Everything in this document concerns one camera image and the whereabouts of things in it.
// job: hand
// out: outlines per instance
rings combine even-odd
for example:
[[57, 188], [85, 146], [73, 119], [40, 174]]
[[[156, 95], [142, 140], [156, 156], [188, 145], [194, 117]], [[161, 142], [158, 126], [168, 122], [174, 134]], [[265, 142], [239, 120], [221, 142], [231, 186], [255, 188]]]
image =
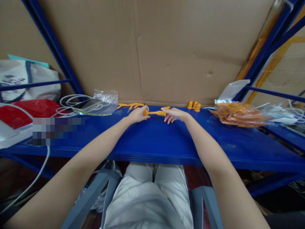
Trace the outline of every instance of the hand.
[[186, 113], [182, 110], [179, 110], [177, 108], [172, 108], [172, 109], [165, 109], [161, 108], [165, 113], [167, 113], [164, 122], [167, 121], [167, 124], [173, 123], [175, 120], [180, 120], [184, 122], [188, 117], [190, 117], [189, 113]]
[[143, 115], [145, 110], [149, 111], [149, 108], [147, 105], [145, 105], [141, 108], [136, 108], [127, 116], [127, 118], [131, 121], [131, 123], [141, 122], [145, 119], [148, 119], [148, 118], [150, 118], [150, 116]]

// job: gray chair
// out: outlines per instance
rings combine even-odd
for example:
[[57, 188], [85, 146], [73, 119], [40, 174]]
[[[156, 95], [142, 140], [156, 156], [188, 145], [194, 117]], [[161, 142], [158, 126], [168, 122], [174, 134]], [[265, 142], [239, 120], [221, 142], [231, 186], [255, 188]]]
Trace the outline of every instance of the gray chair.
[[[95, 200], [98, 198], [104, 187], [108, 184], [101, 224], [101, 228], [103, 228], [105, 223], [106, 209], [111, 203], [114, 192], [120, 181], [121, 177], [117, 173], [108, 169], [103, 169], [95, 176], [88, 189], [73, 206], [61, 228], [80, 228], [84, 220], [86, 219], [88, 212], [95, 203]], [[189, 191], [189, 197], [194, 221], [194, 229], [203, 228], [203, 202], [206, 205], [211, 228], [223, 228], [219, 209], [217, 206], [216, 196], [212, 187], [201, 186], [196, 189], [193, 189]]]

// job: white tote bag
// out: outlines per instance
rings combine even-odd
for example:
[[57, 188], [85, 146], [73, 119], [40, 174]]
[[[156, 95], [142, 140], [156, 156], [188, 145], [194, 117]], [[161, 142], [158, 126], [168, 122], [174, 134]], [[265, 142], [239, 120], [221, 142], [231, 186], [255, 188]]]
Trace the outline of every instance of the white tote bag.
[[[0, 87], [59, 80], [58, 72], [24, 60], [0, 60]], [[0, 102], [50, 99], [60, 97], [60, 84], [3, 91]]]

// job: bag of orange finger cots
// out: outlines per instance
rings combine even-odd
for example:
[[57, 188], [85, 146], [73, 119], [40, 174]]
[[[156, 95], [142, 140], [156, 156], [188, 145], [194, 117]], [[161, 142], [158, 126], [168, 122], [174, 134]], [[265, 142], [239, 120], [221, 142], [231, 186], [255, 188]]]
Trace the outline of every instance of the bag of orange finger cots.
[[228, 100], [215, 100], [216, 111], [211, 111], [221, 123], [238, 127], [257, 128], [268, 124], [272, 117], [263, 115], [250, 104]]

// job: blue shelf surface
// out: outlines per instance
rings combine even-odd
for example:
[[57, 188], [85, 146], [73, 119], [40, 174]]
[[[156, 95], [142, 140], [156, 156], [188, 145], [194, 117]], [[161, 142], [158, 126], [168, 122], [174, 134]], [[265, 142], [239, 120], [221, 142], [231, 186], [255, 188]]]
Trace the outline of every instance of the blue shelf surface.
[[263, 128], [282, 141], [287, 142], [289, 145], [293, 146], [302, 153], [305, 153], [305, 137], [282, 127], [279, 123], [265, 126]]
[[[151, 106], [150, 111], [160, 108]], [[181, 109], [189, 112], [219, 143], [235, 168], [305, 172], [305, 158], [259, 130], [224, 125], [207, 110], [198, 113]], [[73, 157], [92, 139], [127, 116], [127, 110], [123, 107], [106, 117], [78, 116], [85, 119], [84, 131], [73, 133], [74, 137], [70, 139], [59, 139], [60, 145], [51, 146], [51, 156]], [[133, 124], [107, 159], [202, 166], [185, 124], [175, 121], [168, 125], [163, 119], [152, 115], [147, 121]], [[46, 155], [46, 147], [25, 145], [26, 142], [2, 150], [13, 154]]]

